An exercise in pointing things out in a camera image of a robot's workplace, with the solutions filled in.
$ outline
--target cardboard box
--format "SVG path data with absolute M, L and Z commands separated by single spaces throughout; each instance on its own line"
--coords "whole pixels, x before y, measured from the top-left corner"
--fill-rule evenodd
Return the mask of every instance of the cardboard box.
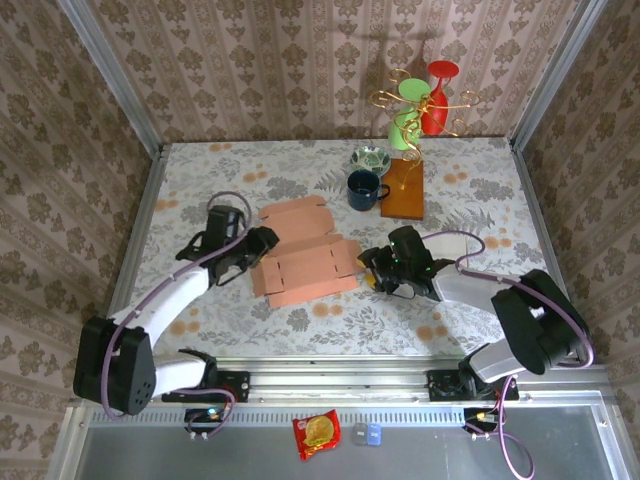
M 317 195 L 269 205 L 259 213 L 263 226 L 280 242 L 251 271 L 256 296 L 266 295 L 271 307 L 308 302 L 357 288 L 360 271 L 357 240 L 329 234 L 333 216 Z

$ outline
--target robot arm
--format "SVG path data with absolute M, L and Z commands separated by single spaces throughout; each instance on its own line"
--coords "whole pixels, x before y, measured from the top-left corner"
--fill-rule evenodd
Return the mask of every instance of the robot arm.
M 238 237 L 241 224 L 244 224 L 244 216 L 240 210 L 213 207 L 208 214 L 206 230 L 194 236 L 176 255 L 176 260 L 180 263 L 197 261 L 229 245 Z M 106 385 L 109 406 L 135 415 L 152 397 L 210 384 L 217 370 L 207 355 L 181 350 L 174 355 L 154 358 L 153 347 L 187 305 L 214 285 L 225 285 L 257 265 L 277 243 L 278 237 L 271 229 L 252 228 L 235 247 L 184 273 L 169 283 L 161 295 L 153 297 L 144 310 L 137 312 L 118 337 L 115 345 L 118 354 L 109 364 Z M 231 267 L 237 267 L 239 273 L 227 275 Z M 84 325 L 73 382 L 74 393 L 79 397 L 101 401 L 103 360 L 108 344 L 117 326 L 132 310 L 132 307 L 125 308 L 110 319 L 93 317 Z
M 582 353 L 583 340 L 567 322 L 548 303 L 524 291 L 533 290 L 559 306 L 588 335 L 584 320 L 547 273 L 532 270 L 521 277 L 498 277 L 498 282 L 468 269 L 462 275 L 452 260 L 434 260 L 411 226 L 394 230 L 389 240 L 390 246 L 358 257 L 370 270 L 369 283 L 376 291 L 390 294 L 400 284 L 409 284 L 416 295 L 466 303 L 498 317 L 505 338 L 460 362 L 456 388 L 469 396 L 523 370 L 542 375 L 572 352 Z

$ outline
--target red snack package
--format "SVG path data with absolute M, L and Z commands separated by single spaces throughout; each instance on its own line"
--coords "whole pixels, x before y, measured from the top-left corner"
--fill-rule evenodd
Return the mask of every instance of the red snack package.
M 293 421 L 298 453 L 304 462 L 320 450 L 335 448 L 340 443 L 340 421 L 335 410 Z

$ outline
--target dark blue mug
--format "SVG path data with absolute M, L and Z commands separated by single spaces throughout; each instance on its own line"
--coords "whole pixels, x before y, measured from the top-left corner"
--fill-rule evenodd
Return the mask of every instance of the dark blue mug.
M 378 196 L 380 190 L 387 192 Z M 378 200 L 387 198 L 391 193 L 389 185 L 380 183 L 380 177 L 369 170 L 358 170 L 347 179 L 349 205 L 360 212 L 371 210 Z

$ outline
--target small ceramic bowl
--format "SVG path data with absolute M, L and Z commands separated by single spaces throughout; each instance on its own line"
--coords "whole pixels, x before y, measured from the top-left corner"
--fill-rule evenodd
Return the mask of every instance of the small ceramic bowl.
M 382 177 L 391 168 L 391 157 L 380 147 L 360 147 L 351 154 L 353 170 L 369 170 Z

